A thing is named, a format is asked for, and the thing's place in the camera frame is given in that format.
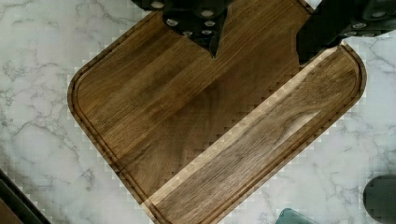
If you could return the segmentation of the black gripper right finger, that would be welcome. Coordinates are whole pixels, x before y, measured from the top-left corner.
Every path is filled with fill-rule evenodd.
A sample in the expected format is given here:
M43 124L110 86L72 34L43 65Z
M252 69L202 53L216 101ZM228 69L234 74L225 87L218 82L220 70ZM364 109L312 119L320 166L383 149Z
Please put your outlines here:
M296 35L299 64L345 38L395 30L396 0L322 0Z

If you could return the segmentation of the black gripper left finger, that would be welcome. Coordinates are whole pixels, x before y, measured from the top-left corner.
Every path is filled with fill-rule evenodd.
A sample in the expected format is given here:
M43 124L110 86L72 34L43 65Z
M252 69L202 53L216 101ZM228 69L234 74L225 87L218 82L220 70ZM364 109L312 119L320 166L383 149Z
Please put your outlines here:
M163 23L215 58L233 0L132 0L143 10L161 11Z

